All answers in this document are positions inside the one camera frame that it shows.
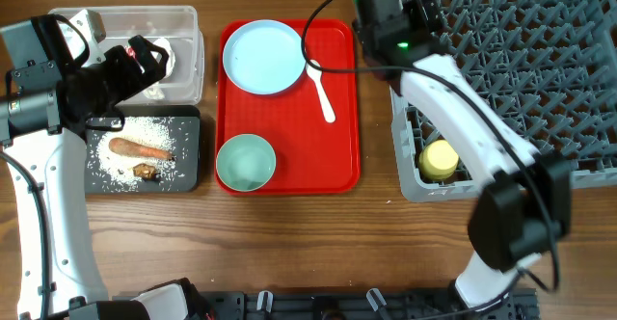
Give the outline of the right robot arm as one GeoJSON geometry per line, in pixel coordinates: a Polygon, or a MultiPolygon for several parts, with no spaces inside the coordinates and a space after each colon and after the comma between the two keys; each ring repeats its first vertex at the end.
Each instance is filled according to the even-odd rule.
{"type": "Polygon", "coordinates": [[[485,312],[543,253],[557,257],[571,231],[570,163],[512,130],[470,86],[433,36],[443,26],[435,0],[353,1],[368,70],[435,125],[478,188],[473,254],[454,289],[468,310],[485,312]]]}

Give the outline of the yellow plastic cup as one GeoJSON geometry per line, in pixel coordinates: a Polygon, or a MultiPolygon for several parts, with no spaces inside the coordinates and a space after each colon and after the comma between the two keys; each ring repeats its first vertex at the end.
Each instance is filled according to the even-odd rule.
{"type": "Polygon", "coordinates": [[[434,181],[451,177],[459,163],[459,155],[446,140],[428,145],[419,155],[420,173],[434,181]]]}

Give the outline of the white rice grains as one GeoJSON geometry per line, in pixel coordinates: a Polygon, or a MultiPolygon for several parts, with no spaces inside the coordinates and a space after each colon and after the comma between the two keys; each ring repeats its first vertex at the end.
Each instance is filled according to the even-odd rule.
{"type": "Polygon", "coordinates": [[[91,192],[175,191],[189,178],[184,169],[190,121],[174,117],[98,119],[116,131],[93,131],[87,146],[85,184],[91,192]]]}

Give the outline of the brown food scrap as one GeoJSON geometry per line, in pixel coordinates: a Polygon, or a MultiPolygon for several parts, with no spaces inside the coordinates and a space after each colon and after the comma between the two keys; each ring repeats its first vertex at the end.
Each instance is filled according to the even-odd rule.
{"type": "Polygon", "coordinates": [[[155,166],[142,163],[134,166],[132,172],[136,177],[147,181],[158,181],[160,178],[160,172],[155,166]]]}

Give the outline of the red snack wrapper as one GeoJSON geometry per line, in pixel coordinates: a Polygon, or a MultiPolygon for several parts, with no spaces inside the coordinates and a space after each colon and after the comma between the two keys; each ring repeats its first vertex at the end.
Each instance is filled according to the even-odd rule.
{"type": "Polygon", "coordinates": [[[134,49],[130,45],[127,45],[125,47],[125,52],[127,53],[127,55],[129,57],[131,57],[132,59],[136,60],[136,53],[135,53],[134,49]]]}

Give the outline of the white plastic spoon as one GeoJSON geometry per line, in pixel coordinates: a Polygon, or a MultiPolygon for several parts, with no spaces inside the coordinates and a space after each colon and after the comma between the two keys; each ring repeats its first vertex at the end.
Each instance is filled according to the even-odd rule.
{"type": "Polygon", "coordinates": [[[334,123],[336,119],[335,111],[323,87],[322,71],[318,67],[319,64],[315,60],[310,60],[307,63],[306,72],[315,85],[325,122],[334,123]]]}

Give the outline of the orange carrot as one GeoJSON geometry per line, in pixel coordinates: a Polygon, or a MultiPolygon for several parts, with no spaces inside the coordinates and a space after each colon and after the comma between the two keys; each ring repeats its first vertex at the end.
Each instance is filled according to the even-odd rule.
{"type": "Polygon", "coordinates": [[[143,146],[124,138],[113,138],[108,144],[108,148],[121,156],[154,158],[158,160],[173,161],[174,155],[166,150],[143,146]]]}

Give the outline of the green bowl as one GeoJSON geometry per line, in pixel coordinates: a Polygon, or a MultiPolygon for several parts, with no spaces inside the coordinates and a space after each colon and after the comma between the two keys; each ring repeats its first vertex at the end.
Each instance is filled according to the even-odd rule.
{"type": "Polygon", "coordinates": [[[216,156],[216,173],[229,189],[256,191],[273,177],[277,156],[271,144],[256,134],[240,134],[223,143],[216,156]]]}

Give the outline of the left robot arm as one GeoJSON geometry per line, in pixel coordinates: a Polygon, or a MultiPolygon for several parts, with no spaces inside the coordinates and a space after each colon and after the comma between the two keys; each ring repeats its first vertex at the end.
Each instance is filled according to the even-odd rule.
{"type": "Polygon", "coordinates": [[[187,279],[111,300],[98,271],[84,189],[85,134],[165,77],[168,52],[141,36],[99,48],[98,13],[49,13],[1,30],[13,66],[1,99],[1,157],[18,209],[21,319],[213,319],[187,279]]]}

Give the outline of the light blue plate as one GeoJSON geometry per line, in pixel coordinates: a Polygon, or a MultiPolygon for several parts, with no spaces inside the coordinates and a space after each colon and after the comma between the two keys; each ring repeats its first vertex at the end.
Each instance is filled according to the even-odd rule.
{"type": "Polygon", "coordinates": [[[305,67],[300,35],[280,21],[248,22],[233,31],[224,45],[224,71],[247,93],[281,93],[298,81],[305,67]]]}

